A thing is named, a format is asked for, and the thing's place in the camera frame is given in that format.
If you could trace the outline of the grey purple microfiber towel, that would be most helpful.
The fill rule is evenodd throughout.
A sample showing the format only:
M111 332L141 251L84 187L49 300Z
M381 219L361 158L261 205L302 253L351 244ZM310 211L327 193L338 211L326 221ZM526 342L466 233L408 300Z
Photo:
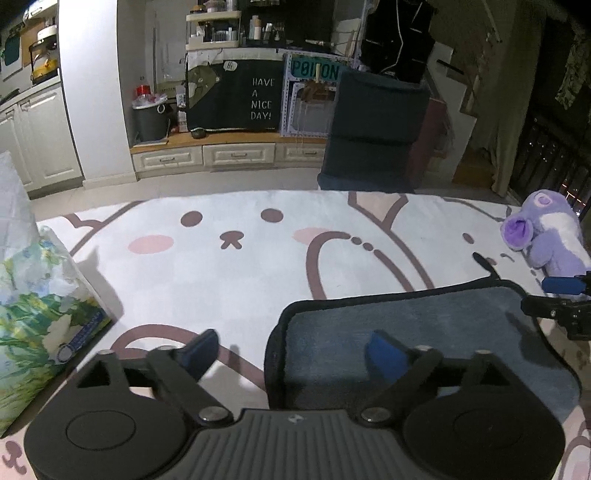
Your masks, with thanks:
M379 332L411 355L419 346L447 359L488 350L565 420L582 385L537 320L522 312L525 296L520 285L492 271L432 290L294 302L266 344L267 401L276 410L359 408L388 385L368 353Z

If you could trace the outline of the purple plush toy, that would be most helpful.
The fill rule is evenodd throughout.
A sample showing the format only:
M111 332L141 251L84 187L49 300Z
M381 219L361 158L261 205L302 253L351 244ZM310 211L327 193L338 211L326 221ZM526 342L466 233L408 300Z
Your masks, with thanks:
M558 192L533 192L500 231L511 250L524 252L531 266L547 276L576 277L590 271L579 218Z

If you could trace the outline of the cartoon bunny rug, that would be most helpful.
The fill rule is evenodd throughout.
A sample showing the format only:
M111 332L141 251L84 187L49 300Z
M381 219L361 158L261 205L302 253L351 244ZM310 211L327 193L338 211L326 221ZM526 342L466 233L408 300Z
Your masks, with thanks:
M205 384L236 411L266 405L264 346L291 303L431 290L488 269L540 294L546 273L501 236L521 206L266 191L121 203L43 226L114 314L100 348L137 357L214 328L221 358Z

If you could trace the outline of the floral tissue pack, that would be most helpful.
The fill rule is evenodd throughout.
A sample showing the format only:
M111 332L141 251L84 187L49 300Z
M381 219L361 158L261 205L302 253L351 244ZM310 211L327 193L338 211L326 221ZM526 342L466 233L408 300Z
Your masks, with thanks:
M1 153L1 432L111 319Z

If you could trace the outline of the white drawer bench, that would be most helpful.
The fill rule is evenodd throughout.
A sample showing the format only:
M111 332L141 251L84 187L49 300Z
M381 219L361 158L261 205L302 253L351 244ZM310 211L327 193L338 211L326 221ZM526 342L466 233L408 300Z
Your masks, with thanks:
M222 132L194 139L188 133L169 137L165 144L130 149L139 178L164 175L318 168L327 141L321 138L283 137L277 132Z

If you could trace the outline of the dark folded floor chair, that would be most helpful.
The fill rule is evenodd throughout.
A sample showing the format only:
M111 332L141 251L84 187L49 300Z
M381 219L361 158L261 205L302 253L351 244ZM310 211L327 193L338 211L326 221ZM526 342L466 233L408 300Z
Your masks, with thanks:
M348 69L339 76L318 186L412 193L407 165L430 102L426 83Z

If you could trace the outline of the white kitchen cabinet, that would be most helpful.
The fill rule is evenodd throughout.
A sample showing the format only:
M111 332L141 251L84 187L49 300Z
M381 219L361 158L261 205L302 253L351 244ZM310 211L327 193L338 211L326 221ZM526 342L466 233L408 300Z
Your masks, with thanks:
M1 106L1 150L11 154L28 192L54 192L82 184L59 78Z

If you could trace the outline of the black have a nice day cloth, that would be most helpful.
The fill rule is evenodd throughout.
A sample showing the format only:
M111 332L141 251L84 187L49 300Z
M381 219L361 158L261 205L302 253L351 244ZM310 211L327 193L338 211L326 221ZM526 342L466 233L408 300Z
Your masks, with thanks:
M187 128L276 131L283 70L283 62L276 60L228 60L188 69Z

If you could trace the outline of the poison sign crate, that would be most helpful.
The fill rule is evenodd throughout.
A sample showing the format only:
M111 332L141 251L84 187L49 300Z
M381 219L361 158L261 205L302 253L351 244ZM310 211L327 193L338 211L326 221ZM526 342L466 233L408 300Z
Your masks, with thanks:
M339 76L351 65L348 57L286 51L280 135L327 138L335 112Z

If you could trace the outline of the black hanging garment bag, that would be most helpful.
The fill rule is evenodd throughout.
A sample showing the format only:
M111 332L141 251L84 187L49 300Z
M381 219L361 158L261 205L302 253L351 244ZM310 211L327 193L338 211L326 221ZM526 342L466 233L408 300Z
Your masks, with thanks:
M363 65L372 73L419 84L435 45L430 29L437 13L429 1L377 1L367 15Z

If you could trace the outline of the white storage rack shelf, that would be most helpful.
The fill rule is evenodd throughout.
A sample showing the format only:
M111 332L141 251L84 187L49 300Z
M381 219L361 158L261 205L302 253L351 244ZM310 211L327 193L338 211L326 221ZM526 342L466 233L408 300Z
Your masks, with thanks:
M185 20L186 52L238 48L240 44L241 11L194 12Z

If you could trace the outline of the yellow pot on counter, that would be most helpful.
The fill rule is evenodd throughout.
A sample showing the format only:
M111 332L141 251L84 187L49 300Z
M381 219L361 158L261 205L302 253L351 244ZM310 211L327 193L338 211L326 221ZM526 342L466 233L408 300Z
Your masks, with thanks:
M59 54L57 36L51 35L29 47L31 82L38 85L58 75Z

